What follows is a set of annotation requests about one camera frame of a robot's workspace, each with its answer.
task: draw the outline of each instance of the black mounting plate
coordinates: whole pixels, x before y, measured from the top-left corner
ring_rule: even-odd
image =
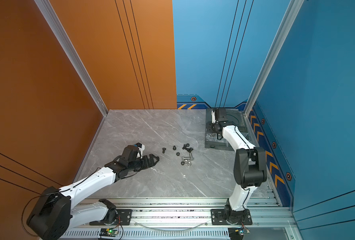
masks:
[[[128,226],[132,218],[132,209],[117,209],[117,214],[120,216],[120,224],[122,226]],[[116,219],[112,224],[105,225],[103,221],[90,222],[91,226],[116,226],[119,224],[119,220]]]
[[[211,209],[211,216],[212,225],[252,225],[251,213],[248,209],[243,211],[240,221],[236,224],[229,224],[227,222],[225,219],[224,209]]]

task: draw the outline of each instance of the pile of bolts and nuts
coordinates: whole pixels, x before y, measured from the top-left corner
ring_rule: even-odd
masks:
[[[189,153],[189,157],[184,157],[184,156],[181,157],[181,159],[182,159],[181,165],[183,165],[183,166],[185,164],[187,164],[188,166],[191,166],[192,165],[192,160],[194,160],[194,157],[192,156],[192,151],[194,149],[191,148],[191,147],[190,148],[188,148],[188,147],[189,147],[189,143],[184,144],[184,146],[183,146],[183,149],[186,150]]]

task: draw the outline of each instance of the gray marble tabletop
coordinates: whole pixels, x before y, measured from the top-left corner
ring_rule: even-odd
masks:
[[[235,187],[235,153],[206,149],[204,137],[203,109],[110,110],[78,180],[121,155],[127,145],[140,142],[146,146],[143,155],[159,156],[159,163],[104,187],[91,197],[230,197]],[[180,164],[182,156],[189,156],[182,149],[185,143],[194,148],[191,166]],[[268,189],[268,184],[263,183],[252,196],[262,197]]]

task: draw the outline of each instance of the black line on wall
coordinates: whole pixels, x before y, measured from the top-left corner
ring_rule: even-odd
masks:
[[[28,179],[28,180],[31,180],[32,182],[36,182],[35,180],[32,180],[32,179],[30,179],[30,178],[28,178],[28,177],[26,177],[26,176],[23,176],[23,175],[21,175],[21,174],[19,174],[19,173],[17,173],[17,172],[14,172],[14,171],[12,171],[12,170],[6,168],[6,167],[3,167],[3,166],[1,166],[1,165],[0,165],[0,167],[6,169],[6,170],[8,170],[8,171],[11,171],[11,172],[13,172],[13,173],[15,173],[15,174],[17,174],[17,175],[19,175],[19,176],[22,176],[22,177],[24,177],[24,178],[26,178],[26,179]],[[43,185],[43,184],[41,184],[41,183],[39,183],[39,182],[36,182],[36,183],[37,183],[37,184],[40,184],[40,185],[42,185],[42,186],[44,186],[44,187],[47,187],[46,185]]]
[[[37,194],[39,194],[39,195],[40,195],[40,193],[35,192],[35,191],[32,191],[31,189],[28,189],[28,188],[22,187],[22,186],[20,186],[20,185],[14,184],[14,183],[12,183],[12,182],[9,182],[9,181],[4,180],[4,179],[1,179],[1,178],[0,178],[0,180],[2,180],[2,181],[4,181],[4,182],[7,182],[7,183],[10,183],[10,184],[12,184],[12,185],[15,185],[15,186],[21,187],[22,189],[25,189],[25,190],[28,190],[28,191],[31,191],[31,192],[34,192],[34,193],[37,193]]]
[[[144,104],[143,96],[141,95],[139,80],[137,79],[137,75],[136,75],[136,71],[135,71],[135,66],[133,65],[132,56],[131,56],[131,51],[129,50],[129,45],[128,45],[128,41],[127,41],[127,36],[126,36],[125,31],[124,31],[123,22],[121,21],[120,12],[119,12],[119,8],[117,7],[117,2],[116,2],[116,0],[115,0],[115,4],[116,4],[116,8],[117,8],[117,13],[119,14],[119,19],[120,19],[121,27],[122,27],[122,29],[123,29],[124,38],[126,39],[127,48],[128,48],[128,52],[129,52],[129,57],[131,58],[133,71],[134,71],[134,73],[135,73],[135,77],[136,77],[136,81],[137,81],[137,86],[139,87],[139,92],[140,92],[140,96],[141,96],[141,101],[143,102],[143,107],[144,107],[144,109],[145,109],[145,108],[146,108],[146,105]]]
[[[141,77],[141,81],[142,81],[142,83],[143,83],[144,93],[146,94],[146,100],[147,100],[147,105],[148,105],[148,109],[149,109],[147,91],[146,91],[146,87],[145,87],[145,85],[144,85],[143,74],[141,74],[141,69],[140,69],[140,64],[139,64],[139,58],[137,57],[135,42],[133,41],[133,36],[132,36],[132,31],[131,31],[131,25],[129,24],[128,15],[127,15],[127,9],[126,9],[126,5],[124,4],[124,0],[122,0],[122,1],[123,1],[123,5],[124,5],[124,11],[126,12],[127,22],[128,22],[128,26],[129,26],[129,32],[130,32],[130,34],[131,34],[132,43],[133,43],[133,49],[135,50],[137,65],[139,66],[140,77]]]
[[[341,196],[344,196],[344,195],[350,194],[350,193],[352,193],[352,192],[355,192],[355,190],[352,190],[352,191],[350,191],[350,192],[347,192],[347,193],[344,193],[344,194],[338,195],[338,196],[336,196],[336,197],[332,197],[332,198],[330,198],[330,199],[327,199],[327,200],[324,200],[324,201],[318,202],[317,204],[312,204],[312,205],[310,205],[310,206],[308,206],[308,207],[304,207],[304,208],[302,208],[302,209],[299,209],[299,210],[296,210],[296,211],[293,211],[293,212],[298,212],[298,211],[301,211],[301,210],[307,209],[307,208],[309,208],[309,207],[313,207],[314,205],[318,205],[318,204],[320,204],[320,203],[327,202],[327,201],[329,201],[329,200],[332,200],[332,199],[335,199],[335,198],[338,198],[338,197],[341,197]]]
[[[236,10],[235,10],[235,16],[233,17],[232,28],[231,28],[231,34],[229,35],[227,52],[225,53],[225,59],[224,59],[224,65],[223,65],[223,70],[222,70],[222,76],[220,77],[219,89],[217,90],[215,108],[216,108],[216,104],[217,104],[217,99],[218,99],[218,97],[219,97],[220,86],[221,86],[221,84],[222,84],[222,78],[223,78],[223,72],[224,72],[224,67],[225,67],[225,61],[227,60],[228,48],[229,48],[229,43],[230,43],[230,41],[231,41],[232,30],[233,30],[233,24],[235,23],[235,18],[236,18],[236,12],[237,12],[237,6],[238,6],[238,5],[239,5],[239,0],[237,0]]]
[[[225,102],[226,102],[227,97],[228,97],[229,87],[231,86],[231,82],[232,82],[232,78],[233,78],[233,73],[235,72],[235,68],[236,68],[236,64],[237,64],[237,59],[239,58],[240,48],[242,47],[242,43],[243,43],[243,39],[244,39],[245,30],[247,29],[247,25],[248,25],[249,16],[251,15],[251,10],[252,10],[252,6],[253,6],[253,1],[254,1],[254,0],[252,0],[251,9],[250,9],[250,12],[249,12],[248,18],[247,18],[247,23],[245,24],[244,33],[243,33],[243,37],[242,37],[242,42],[240,43],[240,47],[239,47],[239,51],[238,51],[238,53],[237,53],[235,65],[233,66],[232,76],[231,76],[231,80],[229,81],[228,90],[227,90],[227,95],[225,96],[225,100],[224,100],[224,105],[223,105],[223,107],[225,106]]]
[[[0,155],[2,155],[2,156],[4,156],[4,157],[8,158],[9,160],[12,160],[12,161],[16,162],[17,164],[19,164],[19,165],[21,165],[21,166],[23,166],[23,167],[25,167],[25,168],[27,168],[27,169],[29,169],[29,170],[33,171],[33,172],[36,172],[35,170],[33,170],[33,169],[31,169],[31,168],[29,168],[29,167],[27,167],[27,166],[25,166],[25,165],[23,165],[23,164],[19,163],[18,161],[15,161],[15,160],[13,160],[13,159],[12,159],[12,158],[10,158],[10,157],[5,156],[5,155],[4,155],[4,154],[2,154],[1,152],[0,152]],[[44,176],[44,175],[42,175],[42,174],[40,174],[40,173],[38,173],[38,172],[36,172],[36,173],[37,173],[37,174],[39,174],[40,176],[45,177],[46,179],[51,180],[51,181],[52,181],[52,182],[54,182],[54,183],[57,183],[57,184],[59,184],[60,186],[62,186],[60,183],[55,182],[54,180],[50,179],[49,177],[46,177],[46,176]]]
[[[332,212],[337,212],[337,211],[344,210],[344,209],[349,209],[349,208],[352,208],[352,207],[355,207],[355,205],[352,205],[352,206],[349,206],[349,207],[344,207],[342,209],[333,210],[333,211],[330,211],[330,212],[326,212],[324,214],[330,214]],[[315,216],[312,216],[312,217],[303,218],[303,219],[300,219],[300,220],[296,220],[296,222],[303,221],[303,220],[306,220],[306,219],[309,219],[309,218],[313,218],[313,217],[319,217],[319,216],[324,215],[324,214],[319,214],[319,215],[315,215]]]
[[[353,222],[353,221],[355,221],[355,219],[347,220],[347,221],[342,221],[342,222],[335,222],[335,223],[330,223],[330,224],[324,224],[324,225],[320,225],[320,226],[316,226],[316,227],[308,227],[308,228],[303,228],[303,229],[299,229],[299,230],[306,230],[306,229],[317,228],[317,227],[325,227],[325,226],[329,226],[329,225],[334,225],[334,224],[339,224],[339,223],[345,223],[345,222]]]
[[[129,0],[129,2],[131,3],[131,9],[132,9],[133,21],[135,22],[137,40],[139,41],[139,47],[140,47],[141,58],[143,59],[144,71],[145,71],[145,73],[146,73],[146,79],[147,79],[147,84],[148,84],[149,97],[151,98],[152,109],[154,109],[153,101],[152,101],[151,89],[150,89],[150,87],[149,87],[149,82],[148,82],[146,64],[144,63],[143,51],[141,50],[141,44],[140,44],[140,39],[139,39],[139,32],[137,31],[137,25],[136,25],[136,20],[135,20],[135,14],[134,14],[134,12],[133,12],[132,1]]]
[[[225,90],[225,86],[227,85],[227,78],[228,78],[228,74],[229,74],[229,69],[231,68],[231,63],[232,63],[233,53],[235,52],[235,46],[236,46],[236,42],[237,42],[237,37],[239,36],[240,25],[242,24],[242,19],[243,19],[244,10],[245,10],[245,4],[246,4],[246,3],[247,3],[247,0],[245,0],[245,3],[244,3],[244,8],[243,8],[243,13],[242,13],[242,17],[240,18],[239,28],[238,28],[238,30],[237,30],[235,44],[233,45],[233,50],[232,50],[232,55],[231,55],[231,61],[229,62],[228,71],[227,71],[227,76],[225,77],[225,83],[224,83],[224,88],[223,88],[222,98],[220,99],[220,104],[219,104],[219,107],[222,105],[222,100],[223,100],[224,90]]]

